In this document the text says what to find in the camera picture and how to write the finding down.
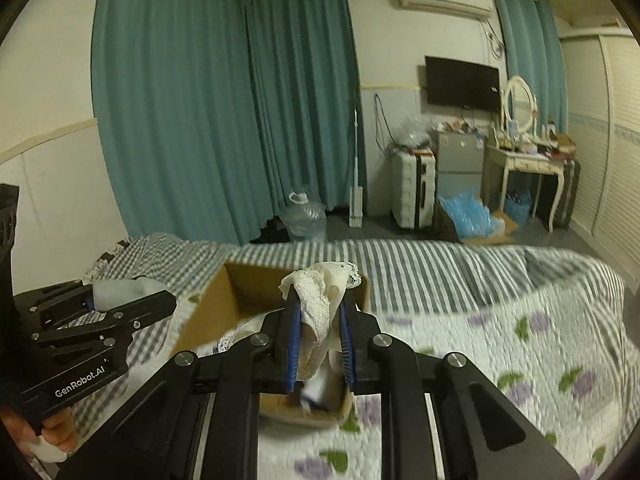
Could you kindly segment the person's left hand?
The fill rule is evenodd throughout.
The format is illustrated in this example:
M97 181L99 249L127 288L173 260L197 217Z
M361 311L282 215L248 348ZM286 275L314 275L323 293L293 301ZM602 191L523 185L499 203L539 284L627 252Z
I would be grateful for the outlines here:
M36 434L25 419L5 405L1 407L1 421L14 443L27 457L32 457L27 443L34 443L39 437L66 454L73 454L77 448L77 428L74 414L69 408L45 419L41 423L40 434Z

